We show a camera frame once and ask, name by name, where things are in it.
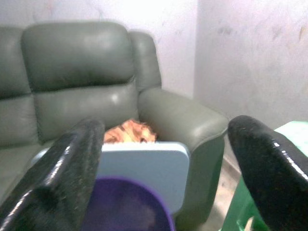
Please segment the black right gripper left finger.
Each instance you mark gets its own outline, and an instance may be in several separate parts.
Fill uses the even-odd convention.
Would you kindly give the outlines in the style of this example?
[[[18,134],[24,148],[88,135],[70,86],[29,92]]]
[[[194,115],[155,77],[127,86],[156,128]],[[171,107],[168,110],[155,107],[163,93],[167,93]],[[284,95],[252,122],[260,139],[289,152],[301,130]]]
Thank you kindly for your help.
[[[101,121],[84,119],[56,140],[1,203],[1,230],[80,230],[104,132]]]

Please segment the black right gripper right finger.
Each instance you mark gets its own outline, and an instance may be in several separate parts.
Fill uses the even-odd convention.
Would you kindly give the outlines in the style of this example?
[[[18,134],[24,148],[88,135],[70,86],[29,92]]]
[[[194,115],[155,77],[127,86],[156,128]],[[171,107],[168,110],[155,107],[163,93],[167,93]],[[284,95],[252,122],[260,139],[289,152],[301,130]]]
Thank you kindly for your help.
[[[271,231],[308,229],[308,158],[286,136],[240,115],[228,138],[244,183]]]

